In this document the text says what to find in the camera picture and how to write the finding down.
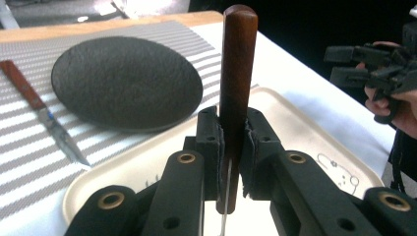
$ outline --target metal rivet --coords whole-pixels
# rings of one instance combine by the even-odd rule
[[[183,164],[188,164],[196,160],[196,157],[193,154],[184,153],[177,157],[177,160]]]
[[[98,207],[102,209],[113,209],[119,207],[125,200],[125,195],[120,192],[104,194],[98,200]]]
[[[288,159],[297,164],[302,164],[307,161],[306,157],[299,154],[289,154]]]
[[[383,204],[385,204],[387,207],[390,207],[395,210],[399,210],[399,211],[411,210],[411,205],[406,200],[392,193],[381,192],[380,201]]]

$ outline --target person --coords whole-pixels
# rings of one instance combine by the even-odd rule
[[[373,101],[376,90],[365,88],[368,99],[365,106],[374,114],[390,114],[387,98]],[[417,181],[417,89],[392,94],[399,100],[399,107],[391,124],[396,128],[395,140],[388,161],[392,164],[392,182],[390,187],[405,193],[401,172]]]

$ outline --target round black plate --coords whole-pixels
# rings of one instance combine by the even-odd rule
[[[52,69],[59,100],[106,128],[153,132],[178,124],[201,102],[202,80],[180,54],[133,37],[105,37],[65,51]]]

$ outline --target gray striped cloth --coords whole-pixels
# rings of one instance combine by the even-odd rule
[[[218,103],[220,53],[192,30],[176,22],[112,29],[37,41],[1,43],[0,60],[11,59],[41,96],[49,110],[97,165],[156,134],[126,134],[95,127],[70,113],[51,86],[51,70],[68,48],[88,39],[113,35],[145,38],[172,48],[199,72],[204,86],[201,105],[193,114]],[[35,113],[0,72],[0,220],[67,188],[84,170],[72,164],[55,145]]]

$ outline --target wooden knife handle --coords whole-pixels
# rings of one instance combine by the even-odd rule
[[[34,110],[46,107],[13,61],[1,61],[0,68]]]
[[[249,7],[234,5],[224,11],[223,53],[220,80],[219,123],[223,129],[225,150],[220,166],[220,198],[217,211],[224,213],[229,160],[232,160],[227,213],[235,209],[247,119],[252,66],[258,31],[258,16]]]

